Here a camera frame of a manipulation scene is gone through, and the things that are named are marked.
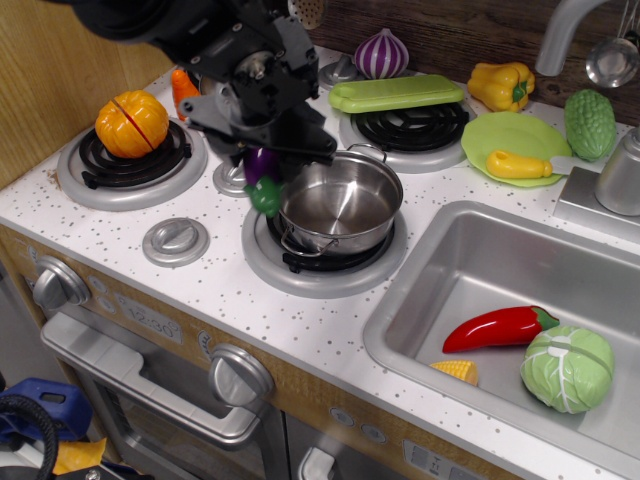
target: electric stove burner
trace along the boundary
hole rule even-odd
[[[144,157],[130,159],[112,155],[95,129],[80,142],[79,154],[88,169],[82,172],[84,183],[95,190],[98,187],[131,187],[160,178],[191,157],[191,145],[182,128],[169,122],[164,141]]]
[[[189,189],[202,176],[207,166],[208,154],[202,135],[195,130],[187,129],[178,120],[170,122],[170,133],[167,135],[169,161],[163,163],[160,160],[162,165],[158,169],[150,165],[156,163],[151,158],[131,161],[131,166],[120,164],[118,159],[110,158],[103,151],[103,147],[99,144],[96,146],[90,141],[92,130],[90,128],[80,133],[62,149],[56,170],[62,191],[85,207],[124,212],[158,205]],[[115,180],[105,181],[105,177],[100,176],[99,173],[88,171],[89,167],[81,158],[87,154],[93,157],[91,163],[96,164],[91,168],[97,169],[98,172],[103,169],[109,171],[114,167],[112,164],[117,163],[118,169],[124,169],[126,173],[124,178],[116,175]],[[151,167],[152,172],[147,171],[144,174],[136,172],[138,167],[144,170],[145,164]],[[95,185],[92,183],[94,179],[89,177],[90,185],[87,186],[88,175],[99,177],[102,183]],[[139,176],[146,177],[142,183],[137,181]]]
[[[358,130],[385,151],[424,152],[457,142],[469,114],[459,103],[353,115]]]
[[[436,172],[466,158],[460,138],[475,117],[465,102],[342,113],[340,140],[345,147],[365,143],[384,150],[387,164],[397,173]]]
[[[251,209],[242,225],[242,251],[251,270],[278,290],[306,298],[348,297],[381,284],[402,263],[409,235],[401,212],[395,216],[393,229],[393,236],[387,237],[389,245],[359,265],[335,271],[302,269],[294,273],[283,261],[287,252],[279,241],[274,241],[265,216]]]
[[[272,239],[280,243],[282,236],[286,230],[286,225],[281,215],[267,219],[267,226]],[[289,270],[293,273],[300,273],[302,270],[315,272],[336,272],[340,270],[348,270],[362,266],[365,263],[374,262],[382,255],[391,242],[393,241],[395,228],[392,225],[387,236],[378,245],[360,253],[351,255],[319,255],[316,257],[306,257],[291,252],[282,254],[282,261],[289,266]],[[285,240],[292,250],[304,252],[305,248],[291,237]]]

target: wooden wall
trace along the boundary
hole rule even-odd
[[[91,125],[114,95],[171,68],[159,50],[88,32],[70,7],[0,0],[0,188]]]
[[[353,54],[382,28],[407,46],[409,68],[466,82],[477,62],[521,61],[533,69],[547,23],[559,0],[329,0],[315,44]],[[600,40],[615,36],[625,0],[611,0],[578,27],[565,67],[555,78],[536,75],[533,99],[563,107],[567,97],[594,88],[614,105],[616,119],[640,124],[640,74],[617,89],[598,89],[585,73],[585,59]]]

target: oven handle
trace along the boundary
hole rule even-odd
[[[144,357],[93,328],[57,313],[41,331],[43,343],[62,360],[101,384],[134,398],[160,415],[178,422],[217,446],[235,450],[249,443],[260,419],[242,407],[224,418],[211,415],[141,376]]]

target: green bitter melon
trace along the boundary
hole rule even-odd
[[[564,107],[567,142],[574,154],[595,162],[606,157],[616,143],[616,119],[611,102],[595,90],[580,90]]]

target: corn cob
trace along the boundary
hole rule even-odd
[[[473,386],[478,385],[478,366],[471,360],[444,360],[432,363],[430,366]]]

